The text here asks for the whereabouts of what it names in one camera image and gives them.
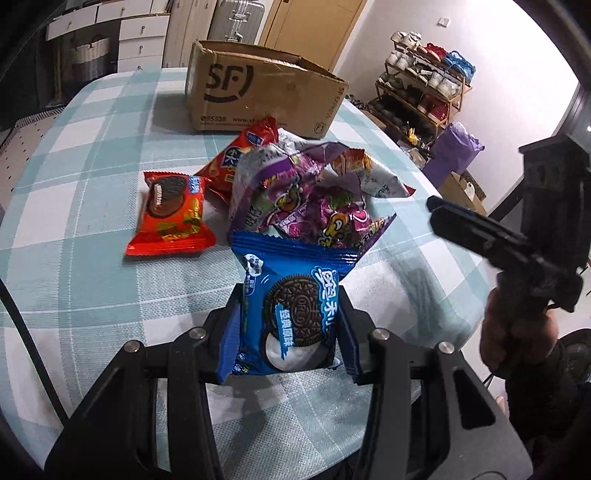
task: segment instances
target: sf logo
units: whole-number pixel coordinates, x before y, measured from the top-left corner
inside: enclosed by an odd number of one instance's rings
[[[228,92],[232,86],[232,91],[238,90],[233,95],[211,95],[205,93],[203,99],[208,102],[226,103],[238,100],[248,91],[254,77],[255,69],[252,65],[246,65],[246,72],[244,67],[238,65],[224,66],[220,63],[214,63],[209,67],[209,76],[211,81],[205,86],[210,90],[221,89]]]

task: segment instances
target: purple candy bag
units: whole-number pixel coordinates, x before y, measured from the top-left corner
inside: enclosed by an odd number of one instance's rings
[[[339,142],[303,141],[245,153],[232,187],[229,235],[233,230],[263,231],[295,212],[325,165],[348,148]]]
[[[349,173],[317,183],[308,201],[275,227],[307,243],[365,253],[394,218],[373,221],[365,209],[359,177]]]

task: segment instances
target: suitcase handle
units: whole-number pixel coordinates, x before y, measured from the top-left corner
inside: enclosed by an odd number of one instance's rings
[[[238,32],[234,33],[233,37],[228,37],[226,35],[226,38],[228,39],[228,41],[234,41],[236,43],[241,43],[242,39],[244,38],[244,36],[240,35]]]
[[[233,20],[235,22],[248,22],[248,17],[251,16],[250,12],[246,13],[239,13],[236,10],[232,11],[232,16],[228,18],[228,20]]]

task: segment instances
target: silver suitcase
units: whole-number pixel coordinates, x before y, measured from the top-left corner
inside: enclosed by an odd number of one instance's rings
[[[208,40],[254,44],[265,5],[249,0],[218,0]]]

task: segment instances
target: black cable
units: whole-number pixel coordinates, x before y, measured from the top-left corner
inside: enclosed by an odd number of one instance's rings
[[[14,322],[14,326],[17,328],[18,334],[21,336],[22,342],[25,344],[25,348],[27,349],[29,357],[31,357],[33,366],[37,371],[37,375],[39,375],[39,379],[41,380],[43,388],[45,388],[45,392],[49,397],[51,405],[56,411],[61,424],[65,426],[66,422],[68,421],[68,415],[64,409],[64,405],[61,404],[60,397],[57,396],[56,389],[54,388],[53,383],[51,383],[51,379],[49,378],[47,369],[43,364],[43,360],[41,360],[41,355],[39,355],[39,351],[35,346],[33,337],[31,336],[25,321],[22,319],[21,312],[18,311],[17,304],[14,303],[14,300],[10,296],[8,289],[6,288],[6,285],[4,285],[4,282],[1,278],[0,300],[2,300],[2,303],[10,315],[10,318]]]

